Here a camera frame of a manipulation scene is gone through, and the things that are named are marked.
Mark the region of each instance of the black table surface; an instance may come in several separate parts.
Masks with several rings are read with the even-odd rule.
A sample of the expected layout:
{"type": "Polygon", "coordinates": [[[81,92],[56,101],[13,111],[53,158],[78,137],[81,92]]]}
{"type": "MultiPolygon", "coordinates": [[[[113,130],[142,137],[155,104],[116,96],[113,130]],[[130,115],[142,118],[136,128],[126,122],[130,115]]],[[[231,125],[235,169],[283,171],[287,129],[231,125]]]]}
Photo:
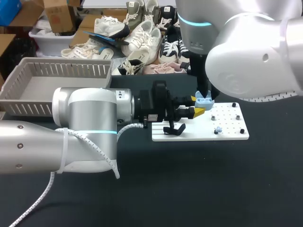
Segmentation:
{"type": "MultiPolygon", "coordinates": [[[[113,78],[134,94],[166,80],[176,96],[194,95],[186,75],[113,78]]],[[[130,129],[118,143],[119,180],[108,171],[56,175],[46,198],[20,227],[302,227],[303,99],[238,102],[246,141],[153,142],[130,129]]],[[[5,116],[56,129],[50,118],[5,116]]],[[[0,176],[0,227],[9,226],[45,189],[49,173],[0,176]]]]}

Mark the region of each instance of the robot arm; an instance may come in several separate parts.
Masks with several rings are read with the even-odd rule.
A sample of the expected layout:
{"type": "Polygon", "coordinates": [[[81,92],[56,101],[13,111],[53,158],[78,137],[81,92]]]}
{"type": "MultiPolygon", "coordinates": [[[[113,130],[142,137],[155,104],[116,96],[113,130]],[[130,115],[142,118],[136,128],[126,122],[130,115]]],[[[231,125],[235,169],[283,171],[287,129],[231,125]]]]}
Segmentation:
{"type": "Polygon", "coordinates": [[[205,109],[178,106],[194,104],[190,96],[172,98],[164,81],[156,81],[139,96],[132,96],[129,89],[58,88],[52,106],[55,123],[83,137],[28,122],[1,121],[0,144],[5,151],[0,152],[0,173],[94,173],[116,168],[117,124],[135,119],[147,127],[165,119],[170,127],[164,132],[180,135],[185,124],[176,130],[173,122],[198,117],[205,109]]]}
{"type": "Polygon", "coordinates": [[[301,0],[192,2],[176,0],[183,42],[207,55],[218,90],[253,102],[303,94],[301,0]]]}

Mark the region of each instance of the pink sneaker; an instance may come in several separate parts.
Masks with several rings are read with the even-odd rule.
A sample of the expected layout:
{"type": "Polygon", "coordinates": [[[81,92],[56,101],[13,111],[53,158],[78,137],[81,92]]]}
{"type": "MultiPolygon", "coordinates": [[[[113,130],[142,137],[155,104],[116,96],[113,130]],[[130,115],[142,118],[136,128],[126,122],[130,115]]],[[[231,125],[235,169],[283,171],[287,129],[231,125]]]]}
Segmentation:
{"type": "Polygon", "coordinates": [[[169,73],[186,73],[186,71],[185,69],[181,69],[180,64],[175,62],[167,62],[159,65],[148,65],[143,68],[143,75],[169,73]]]}

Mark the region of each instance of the blue box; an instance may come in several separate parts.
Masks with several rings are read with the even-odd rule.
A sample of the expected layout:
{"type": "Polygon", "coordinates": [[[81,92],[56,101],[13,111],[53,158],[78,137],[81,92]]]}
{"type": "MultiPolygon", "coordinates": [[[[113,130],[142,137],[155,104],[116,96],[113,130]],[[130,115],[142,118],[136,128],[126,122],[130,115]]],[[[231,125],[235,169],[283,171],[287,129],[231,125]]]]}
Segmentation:
{"type": "Polygon", "coordinates": [[[0,0],[0,26],[8,26],[21,6],[20,0],[0,0]]]}

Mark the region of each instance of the grey plastic basket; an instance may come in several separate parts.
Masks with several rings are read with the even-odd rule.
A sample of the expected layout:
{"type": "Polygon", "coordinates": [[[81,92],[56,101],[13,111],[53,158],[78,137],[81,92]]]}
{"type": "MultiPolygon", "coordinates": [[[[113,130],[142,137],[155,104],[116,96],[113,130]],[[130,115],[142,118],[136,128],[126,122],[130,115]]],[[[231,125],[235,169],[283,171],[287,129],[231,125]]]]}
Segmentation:
{"type": "Polygon", "coordinates": [[[58,87],[109,87],[112,61],[23,58],[0,92],[10,115],[52,116],[58,87]]]}

